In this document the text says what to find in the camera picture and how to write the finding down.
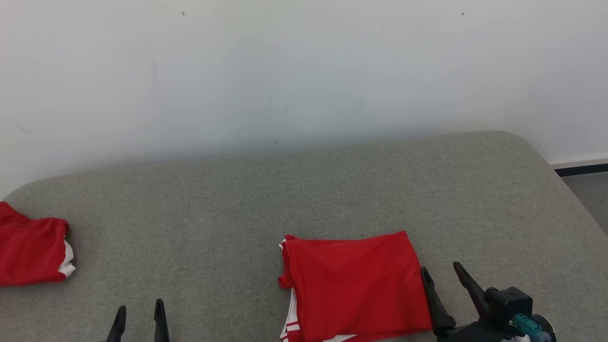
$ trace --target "teal connector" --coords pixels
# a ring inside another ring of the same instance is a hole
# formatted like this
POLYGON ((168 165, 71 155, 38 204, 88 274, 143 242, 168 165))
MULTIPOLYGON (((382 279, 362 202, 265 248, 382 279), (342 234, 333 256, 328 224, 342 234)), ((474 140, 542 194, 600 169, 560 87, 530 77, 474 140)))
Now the teal connector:
POLYGON ((517 331, 528 335, 534 342, 551 342, 551 336, 542 331, 541 326, 537 322, 534 322, 522 313, 518 313, 513 317, 513 326, 517 331))

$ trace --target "black plastic claw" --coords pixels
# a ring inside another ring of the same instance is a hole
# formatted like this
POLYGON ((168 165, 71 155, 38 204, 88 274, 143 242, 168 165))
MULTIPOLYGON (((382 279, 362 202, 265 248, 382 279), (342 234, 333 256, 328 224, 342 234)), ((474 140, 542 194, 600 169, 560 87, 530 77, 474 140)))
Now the black plastic claw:
POLYGON ((477 309, 477 313, 479 314, 479 319, 487 318, 490 312, 490 305, 483 297, 482 288, 475 280, 473 280, 473 277, 471 277, 460 262, 454 262, 454 270, 456 271, 462 286, 464 286, 469 292, 469 296, 471 297, 471 300, 475 305, 475 309, 477 309))
POLYGON ((123 305, 118 308, 118 312, 116 313, 116 318, 114 318, 114 323, 112 324, 112 329, 110 329, 110 333, 108 335, 107 342, 120 342, 122 334, 125 332, 126 326, 126 307, 123 305))
POLYGON ((422 275, 426 301, 429 305, 433 333, 437 337, 445 336, 448 330, 451 330, 456 326, 456 321, 454 320, 454 317, 447 314, 446 308, 443 306, 443 303, 441 303, 441 300, 435 291, 435 282, 433 281, 433 278, 431 278, 426 267, 420 268, 420 274, 422 275))
POLYGON ((165 303, 161 298, 156 300, 154 320, 156 322, 154 342, 169 342, 169 328, 167 327, 167 316, 165 315, 165 303))
POLYGON ((492 324, 487 321, 477 321, 457 328, 458 333, 449 336, 444 342, 501 342, 502 340, 510 340, 517 336, 517 333, 502 332, 496 330, 492 324))

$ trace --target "gray cushion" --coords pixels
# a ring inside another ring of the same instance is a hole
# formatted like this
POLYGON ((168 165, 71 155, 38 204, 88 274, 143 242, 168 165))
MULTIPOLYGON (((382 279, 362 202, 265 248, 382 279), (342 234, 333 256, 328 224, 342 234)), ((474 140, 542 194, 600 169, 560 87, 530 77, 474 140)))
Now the gray cushion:
MULTIPOLYGON (((360 239, 407 231, 459 324, 476 314, 452 269, 519 287, 562 341, 608 332, 608 237, 526 141, 501 132, 139 167, 38 181, 6 199, 61 217, 76 271, 0 288, 0 340, 152 341, 154 300, 172 341, 277 341, 285 234, 360 239)), ((404 339, 434 341, 429 333, 404 339)))

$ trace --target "red fabric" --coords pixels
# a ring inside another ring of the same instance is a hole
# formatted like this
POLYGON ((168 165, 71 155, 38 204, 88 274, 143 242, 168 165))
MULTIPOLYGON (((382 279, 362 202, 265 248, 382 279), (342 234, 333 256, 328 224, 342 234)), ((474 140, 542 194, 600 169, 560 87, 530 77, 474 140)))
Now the red fabric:
POLYGON ((295 290, 303 341, 357 334, 349 342, 367 342, 431 330, 420 263, 405 232, 285 239, 278 282, 295 290))
POLYGON ((0 286, 61 282, 69 227, 59 218, 30 220, 0 202, 0 286))
POLYGON ((304 342, 304 336, 302 336, 302 330, 287 331, 287 337, 289 342, 304 342))

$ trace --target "white wall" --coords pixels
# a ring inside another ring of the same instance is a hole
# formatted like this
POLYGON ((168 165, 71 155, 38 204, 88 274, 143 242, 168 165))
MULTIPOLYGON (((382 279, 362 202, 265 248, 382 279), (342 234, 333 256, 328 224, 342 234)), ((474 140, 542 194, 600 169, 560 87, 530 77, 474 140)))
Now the white wall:
POLYGON ((608 158, 606 13, 606 0, 4 0, 0 198, 82 170, 481 129, 550 162, 608 158))

